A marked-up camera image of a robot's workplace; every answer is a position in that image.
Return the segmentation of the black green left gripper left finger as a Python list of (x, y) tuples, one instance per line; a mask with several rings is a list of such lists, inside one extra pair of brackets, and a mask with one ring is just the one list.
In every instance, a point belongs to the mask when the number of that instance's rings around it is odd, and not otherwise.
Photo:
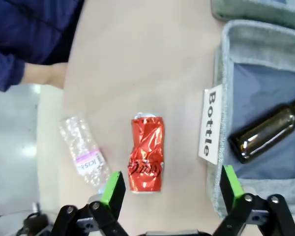
[(88, 236), (91, 232), (100, 232), (102, 236), (128, 235), (118, 222), (125, 191), (122, 172), (112, 173), (99, 200), (81, 209), (74, 205), (63, 206), (50, 235)]

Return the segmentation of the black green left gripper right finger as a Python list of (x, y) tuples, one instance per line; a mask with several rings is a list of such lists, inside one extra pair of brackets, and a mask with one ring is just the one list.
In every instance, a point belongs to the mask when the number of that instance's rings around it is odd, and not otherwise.
[(227, 216), (214, 236), (239, 236), (246, 225), (256, 225), (264, 236), (295, 236), (295, 222), (282, 195), (262, 199), (245, 193), (231, 165), (222, 167), (220, 190)]

